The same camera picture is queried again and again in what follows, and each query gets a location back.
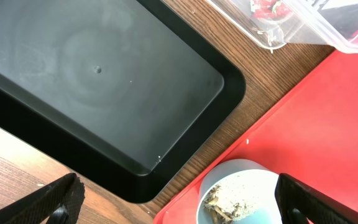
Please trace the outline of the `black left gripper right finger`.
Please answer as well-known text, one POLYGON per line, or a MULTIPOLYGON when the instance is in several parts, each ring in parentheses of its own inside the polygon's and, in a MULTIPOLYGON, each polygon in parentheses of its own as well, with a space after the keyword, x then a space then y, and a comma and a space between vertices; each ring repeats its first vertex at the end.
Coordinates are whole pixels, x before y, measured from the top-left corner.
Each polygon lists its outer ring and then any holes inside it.
POLYGON ((302 181, 281 173, 275 199, 283 224, 356 224, 358 212, 302 181))

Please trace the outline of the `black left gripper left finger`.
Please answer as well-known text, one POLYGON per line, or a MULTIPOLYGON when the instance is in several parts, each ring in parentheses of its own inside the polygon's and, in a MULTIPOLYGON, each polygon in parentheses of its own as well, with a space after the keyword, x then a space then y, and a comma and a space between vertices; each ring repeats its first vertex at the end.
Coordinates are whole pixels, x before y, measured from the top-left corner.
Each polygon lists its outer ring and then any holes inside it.
POLYGON ((84 183, 69 173, 0 209, 0 224, 74 224, 84 200, 84 183))

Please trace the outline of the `red snack wrapper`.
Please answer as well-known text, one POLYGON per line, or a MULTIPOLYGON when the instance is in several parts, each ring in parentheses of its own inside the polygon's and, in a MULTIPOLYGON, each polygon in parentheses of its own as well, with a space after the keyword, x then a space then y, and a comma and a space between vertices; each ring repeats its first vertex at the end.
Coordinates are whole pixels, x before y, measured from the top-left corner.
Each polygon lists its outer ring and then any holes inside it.
POLYGON ((250 0, 250 10, 258 19, 276 19, 291 13, 291 9, 281 0, 250 0))

